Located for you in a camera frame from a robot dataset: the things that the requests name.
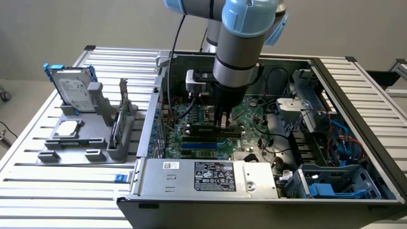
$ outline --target warning symbols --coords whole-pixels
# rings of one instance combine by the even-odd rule
[[[196,191],[235,192],[232,162],[195,162]]]

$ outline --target robotic arm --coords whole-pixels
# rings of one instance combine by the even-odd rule
[[[164,3],[180,14],[214,20],[208,21],[207,41],[218,46],[211,93],[215,125],[228,125],[231,110],[240,104],[256,73],[263,44],[272,46],[283,32],[288,19],[284,1],[164,0]]]

